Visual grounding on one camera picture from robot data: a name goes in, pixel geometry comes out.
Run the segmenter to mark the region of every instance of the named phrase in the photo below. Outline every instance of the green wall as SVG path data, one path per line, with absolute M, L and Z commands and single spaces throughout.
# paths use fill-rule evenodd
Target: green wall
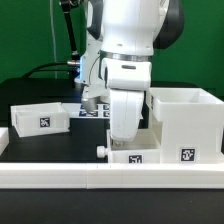
M 152 79 L 191 82 L 224 96 L 224 1 L 182 2 L 184 33 L 169 49 L 155 51 Z M 53 62 L 49 11 L 48 0 L 0 2 L 0 82 Z M 72 12 L 77 24 L 80 13 L 80 10 Z M 58 61 L 65 61 L 70 58 L 70 48 L 58 0 L 54 0 L 54 18 Z

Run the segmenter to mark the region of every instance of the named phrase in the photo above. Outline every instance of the table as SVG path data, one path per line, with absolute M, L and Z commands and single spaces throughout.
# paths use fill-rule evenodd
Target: table
M 195 87 L 186 83 L 152 85 Z M 0 96 L 0 126 L 10 127 L 10 144 L 1 163 L 106 162 L 97 159 L 96 146 L 105 144 L 107 120 L 76 119 L 71 121 L 70 133 L 24 139 L 10 126 L 10 105 L 80 102 L 81 89 L 71 88 L 69 80 L 9 79 L 0 84 Z M 221 224 L 223 203 L 224 190 L 212 189 L 1 189 L 0 223 Z

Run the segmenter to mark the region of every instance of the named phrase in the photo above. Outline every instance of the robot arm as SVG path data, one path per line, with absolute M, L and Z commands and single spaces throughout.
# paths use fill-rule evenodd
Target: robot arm
M 94 2 L 101 2 L 101 7 L 103 2 L 102 24 L 95 27 L 103 30 L 99 73 L 110 93 L 111 137 L 132 141 L 144 91 L 151 83 L 153 48 L 165 49 L 178 39 L 183 31 L 182 9 L 179 0 L 90 1 Z M 84 93 L 86 98 L 91 96 L 90 89 Z

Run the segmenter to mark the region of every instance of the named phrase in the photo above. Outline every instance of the black cable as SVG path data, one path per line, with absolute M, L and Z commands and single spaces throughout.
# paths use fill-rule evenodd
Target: black cable
M 32 69 L 31 71 L 25 73 L 21 78 L 22 79 L 27 79 L 27 78 L 29 78 L 32 75 L 32 73 L 34 73 L 36 71 L 39 71 L 42 68 L 53 67 L 53 66 L 57 66 L 57 65 L 67 65 L 67 62 L 53 62 L 53 63 L 40 65 L 40 66 Z
M 92 73 L 93 67 L 94 67 L 94 65 L 96 64 L 96 62 L 98 61 L 99 58 L 100 58 L 100 56 L 96 58 L 96 60 L 93 62 L 93 65 L 92 65 L 92 67 L 90 69 L 90 72 L 89 72 L 89 85 L 91 85 L 91 73 Z

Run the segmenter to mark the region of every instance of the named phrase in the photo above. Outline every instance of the cable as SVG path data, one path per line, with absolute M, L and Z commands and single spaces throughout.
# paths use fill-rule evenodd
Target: cable
M 53 39 L 53 54 L 54 54 L 54 62 L 57 62 L 57 44 L 55 37 L 55 28 L 54 28 L 54 5 L 53 0 L 50 0 L 50 18 L 51 18 L 51 32 Z M 58 78 L 58 73 L 55 71 L 55 79 Z
M 94 65 L 96 64 L 96 62 L 98 61 L 99 58 L 100 58 L 100 56 L 96 58 L 96 60 L 93 62 L 93 65 L 92 65 L 92 67 L 89 71 L 89 85 L 91 85 L 91 74 L 92 74 L 93 67 L 94 67 Z
M 29 78 L 32 73 L 39 71 L 42 68 L 48 68 L 48 67 L 53 67 L 53 66 L 58 66 L 58 65 L 67 65 L 67 62 L 54 62 L 54 63 L 49 63 L 49 64 L 44 64 L 44 65 L 40 65 L 34 69 L 32 69 L 31 71 L 25 73 L 21 78 L 26 79 Z

